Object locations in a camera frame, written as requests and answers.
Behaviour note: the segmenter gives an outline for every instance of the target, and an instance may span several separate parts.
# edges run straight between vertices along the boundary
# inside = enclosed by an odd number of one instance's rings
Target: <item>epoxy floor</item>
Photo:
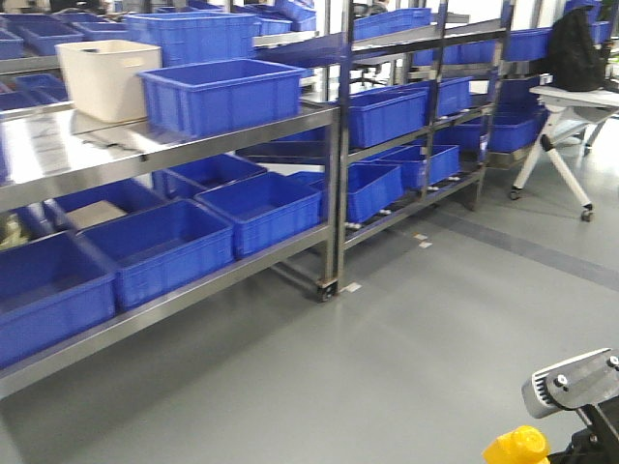
[[[593,222],[547,159],[517,202],[492,171],[478,212],[351,250],[354,293],[316,304],[265,272],[0,402],[0,462],[470,464],[524,423],[565,447],[575,414],[531,419],[520,386],[619,346],[617,130],[562,148]]]

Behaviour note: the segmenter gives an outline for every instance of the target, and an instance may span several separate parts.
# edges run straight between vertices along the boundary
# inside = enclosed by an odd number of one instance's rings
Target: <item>screw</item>
[[[563,374],[559,374],[557,378],[554,379],[554,385],[557,387],[566,387],[568,385],[568,378]]]

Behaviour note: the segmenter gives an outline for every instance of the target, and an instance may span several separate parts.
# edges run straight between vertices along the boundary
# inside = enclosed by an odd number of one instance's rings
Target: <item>black backpack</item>
[[[605,66],[589,32],[586,8],[571,10],[554,23],[546,66],[560,89],[589,92],[604,85]]]

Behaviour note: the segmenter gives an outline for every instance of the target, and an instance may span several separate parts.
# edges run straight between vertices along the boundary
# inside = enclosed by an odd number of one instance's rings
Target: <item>white table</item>
[[[568,121],[579,121],[585,124],[600,126],[605,120],[619,112],[619,94],[606,90],[568,92],[567,90],[545,85],[534,87],[531,89],[531,92],[540,96],[550,115],[535,145],[531,149],[531,153],[514,181],[510,198],[513,200],[520,198],[520,191],[528,181],[540,155],[542,152],[546,152],[557,171],[559,171],[559,174],[561,174],[578,199],[580,205],[584,208],[580,218],[588,222],[593,217],[593,204],[568,165],[552,145],[551,140],[555,135],[557,127]]]

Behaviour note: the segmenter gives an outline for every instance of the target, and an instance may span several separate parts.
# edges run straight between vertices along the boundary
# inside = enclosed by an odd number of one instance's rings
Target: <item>shelf caster wheel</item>
[[[336,283],[326,287],[318,287],[318,299],[321,303],[326,303],[336,295],[337,290],[338,285]]]

